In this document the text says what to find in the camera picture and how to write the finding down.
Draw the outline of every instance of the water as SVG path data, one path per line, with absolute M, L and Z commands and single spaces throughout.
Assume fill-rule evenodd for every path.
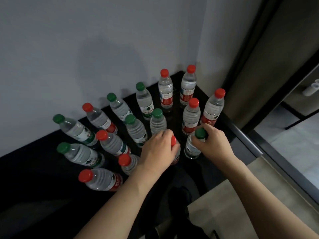
M 189 65 L 187 67 L 187 72 L 181 80 L 180 102 L 182 106 L 186 106 L 189 100 L 193 97 L 197 81 L 195 69 L 195 65 Z
M 153 100 L 150 92 L 145 88 L 143 82 L 136 84 L 136 100 L 143 113 L 145 120 L 150 120 L 152 117 L 152 112 L 154 110 Z
M 117 134 L 117 127 L 101 109 L 93 107 L 90 103 L 85 103 L 82 109 L 86 112 L 87 119 L 95 127 Z
M 156 108 L 153 111 L 153 116 L 150 121 L 150 129 L 153 134 L 157 134 L 160 131 L 165 131 L 167 126 L 166 118 L 160 108 Z
M 127 146 L 120 137 L 114 133 L 108 133 L 105 130 L 99 130 L 96 134 L 102 148 L 114 156 L 121 154 L 130 154 L 131 149 Z
M 91 168 L 99 168 L 105 162 L 103 154 L 83 144 L 62 142 L 58 145 L 57 151 L 62 153 L 69 161 Z
M 125 123 L 125 118 L 129 114 L 133 114 L 129 106 L 121 98 L 117 98 L 114 93 L 108 93 L 107 99 L 110 102 L 110 107 L 115 115 Z
M 134 115 L 129 115 L 126 117 L 126 124 L 127 132 L 134 142 L 136 142 L 136 145 L 141 148 L 148 139 L 143 123 Z
M 64 117 L 61 114 L 56 114 L 53 117 L 53 121 L 60 126 L 62 132 L 75 140 L 84 143 L 86 146 L 94 146 L 98 141 L 95 137 L 95 133 L 91 132 L 77 120 Z
M 121 165 L 122 170 L 125 174 L 131 175 L 136 165 L 138 164 L 139 159 L 140 157 L 134 154 L 123 154 L 119 157 L 119 165 Z
M 171 111 L 173 107 L 173 83 L 167 69 L 162 69 L 159 79 L 160 104 L 165 111 Z
M 189 104 L 185 107 L 183 112 L 182 132 L 189 135 L 195 131 L 198 121 L 200 119 L 199 100 L 191 98 Z
M 206 137 L 206 131 L 203 128 L 198 128 L 195 132 L 192 132 L 186 141 L 186 146 L 185 146 L 185 156 L 189 159 L 196 159 L 199 157 L 201 154 L 201 151 L 199 151 L 197 148 L 195 148 L 192 145 L 192 136 L 196 136 L 200 141 L 205 142 L 205 137 Z
M 90 189 L 101 191 L 114 192 L 123 184 L 123 178 L 120 174 L 103 168 L 82 170 L 78 179 Z
M 208 123 L 211 126 L 215 125 L 217 118 L 224 108 L 224 96 L 225 90 L 218 88 L 215 91 L 215 94 L 208 99 L 200 121 L 201 124 Z
M 177 141 L 176 137 L 175 136 L 172 136 L 172 143 L 171 143 L 171 146 L 174 146 L 175 144 L 179 144 L 179 142 Z M 171 163 L 171 165 L 175 165 L 178 163 L 179 161 L 179 156 L 180 156 L 180 153 L 181 153 L 181 146 L 179 147 L 177 153 L 175 154 L 175 158 L 173 160 L 173 162 Z

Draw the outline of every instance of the black tabletop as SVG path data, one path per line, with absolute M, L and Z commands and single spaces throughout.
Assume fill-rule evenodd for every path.
M 194 201 L 225 180 L 222 173 L 203 155 L 196 160 L 190 160 L 184 155 L 187 137 L 181 131 L 183 109 L 180 108 L 179 102 L 183 74 L 184 72 L 180 71 L 171 76 L 174 86 L 173 110 L 170 113 L 164 113 L 167 119 L 167 128 L 174 132 L 181 144 L 180 160 L 163 173 L 147 195 L 133 224 L 130 238 L 139 238 L 150 228 L 170 217 L 167 193 L 173 186 L 187 187 L 192 194 L 192 201 Z M 147 89 L 152 95 L 154 107 L 161 108 L 158 85 L 151 85 Z M 208 96 L 196 87 L 194 97 L 198 98 L 201 112 L 203 112 Z M 143 119 L 135 94 L 124 100 L 133 114 L 144 123 L 150 137 L 149 121 Z M 104 108 L 103 111 L 117 125 L 118 135 L 130 146 L 132 153 L 140 156 L 141 148 L 135 145 L 128 135 L 125 125 L 112 112 L 110 106 Z M 87 118 L 80 119 L 80 122 L 97 132 L 97 128 L 92 126 Z M 225 114 L 221 114 L 215 127 L 225 132 L 235 155 L 245 164 L 256 159 L 258 152 L 254 150 L 254 146 L 251 146 L 252 143 L 231 123 Z M 76 143 L 74 139 L 58 130 L 1 158 L 2 184 L 3 181 L 6 181 L 2 187 L 5 196 L 1 211 L 21 203 L 37 204 L 42 201 L 47 203 L 65 201 L 66 203 L 51 215 L 18 233 L 16 238 L 40 235 L 73 238 L 113 195 L 111 192 L 93 191 L 78 181 L 78 174 L 86 167 L 71 163 L 63 155 L 56 152 L 57 145 L 62 141 Z M 103 167 L 121 173 L 124 180 L 127 179 L 115 157 L 105 152 L 101 147 L 96 148 L 96 150 L 102 152 L 106 157 L 107 162 Z M 25 220 L 27 218 L 32 220 L 35 216 L 28 210 L 24 213 L 26 213 Z

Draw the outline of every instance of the red bottle cap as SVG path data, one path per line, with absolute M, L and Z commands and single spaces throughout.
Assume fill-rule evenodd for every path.
M 89 169 L 82 170 L 79 174 L 79 181 L 80 182 L 89 182 L 93 179 L 93 172 Z
M 93 106 L 91 103 L 84 103 L 83 106 L 82 106 L 82 109 L 85 111 L 85 112 L 91 112 L 93 111 Z
M 176 144 L 176 137 L 173 135 L 172 136 L 172 141 L 171 141 L 171 147 Z
M 104 141 L 104 140 L 108 139 L 108 133 L 107 133 L 107 131 L 105 131 L 105 130 L 99 130 L 99 131 L 96 133 L 96 139 L 99 140 L 99 141 Z
M 195 70 L 196 70 L 196 66 L 195 65 L 188 65 L 187 66 L 187 72 L 188 73 L 192 74 L 192 73 L 195 72 Z
M 225 94 L 226 94 L 226 91 L 223 88 L 218 88 L 215 91 L 215 97 L 218 98 L 218 99 L 223 98 L 225 96 Z
M 191 108 L 196 108 L 199 105 L 199 100 L 197 98 L 191 98 L 188 104 Z
M 131 163 L 131 157 L 128 154 L 121 154 L 119 157 L 119 165 L 129 166 Z
M 160 75 L 161 75 L 163 78 L 168 77 L 168 70 L 167 70 L 167 69 L 162 69 L 162 70 L 160 71 Z

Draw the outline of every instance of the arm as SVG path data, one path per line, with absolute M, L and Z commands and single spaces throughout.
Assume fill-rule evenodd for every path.
M 225 134 L 204 124 L 208 139 L 192 137 L 192 142 L 228 178 L 261 238 L 319 239 L 319 236 L 282 204 L 235 157 Z
M 132 175 L 82 228 L 76 239 L 128 237 L 147 193 L 174 160 L 179 144 L 171 151 L 172 136 L 171 130 L 161 131 L 146 142 Z

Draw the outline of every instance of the bottle cap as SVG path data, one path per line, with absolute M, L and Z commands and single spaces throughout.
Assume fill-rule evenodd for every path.
M 187 72 L 190 74 L 193 74 L 196 70 L 196 66 L 195 65 L 188 65 L 187 66 Z
M 191 98 L 188 104 L 191 108 L 196 108 L 199 105 L 199 100 L 197 98 Z
M 153 110 L 153 116 L 155 118 L 161 118 L 162 115 L 163 115 L 163 112 L 162 112 L 161 108 L 156 108 Z
M 176 137 L 173 135 L 172 136 L 172 141 L 171 141 L 171 147 L 176 144 Z
M 138 91 L 143 91 L 145 89 L 145 85 L 143 84 L 143 82 L 136 83 L 136 89 Z
M 114 93 L 108 93 L 106 98 L 109 102 L 116 101 L 116 95 Z
M 99 130 L 99 131 L 96 133 L 96 139 L 99 140 L 99 141 L 104 141 L 104 140 L 108 139 L 108 133 L 107 133 L 107 131 L 105 131 L 105 130 Z
M 89 182 L 93 179 L 93 172 L 89 169 L 84 169 L 79 174 L 79 181 L 82 183 Z
M 195 137 L 197 137 L 198 139 L 204 139 L 206 137 L 206 131 L 204 128 L 197 128 L 195 131 Z
M 60 143 L 56 150 L 61 153 L 61 154 L 65 154 L 67 152 L 69 152 L 69 150 L 71 149 L 71 144 L 67 143 L 67 142 L 62 142 Z
M 119 156 L 119 165 L 121 166 L 129 166 L 131 163 L 131 157 L 128 154 L 121 154 Z
M 167 78 L 168 77 L 168 69 L 162 69 L 160 71 L 160 75 L 163 77 L 163 78 Z
M 85 112 L 91 112 L 93 111 L 93 106 L 91 103 L 84 103 L 83 106 L 82 106 L 82 109 L 85 111 Z
M 53 117 L 53 121 L 57 124 L 60 124 L 62 122 L 65 121 L 65 117 L 61 114 L 56 114 L 54 117 Z
M 225 96 L 225 94 L 226 94 L 226 91 L 223 88 L 218 88 L 215 91 L 215 97 L 218 98 L 218 99 L 223 98 Z
M 127 115 L 127 116 L 125 117 L 125 122 L 126 122 L 126 124 L 132 125 L 132 124 L 134 124 L 135 119 L 136 119 L 136 118 L 135 118 L 134 115 L 129 114 L 129 115 Z

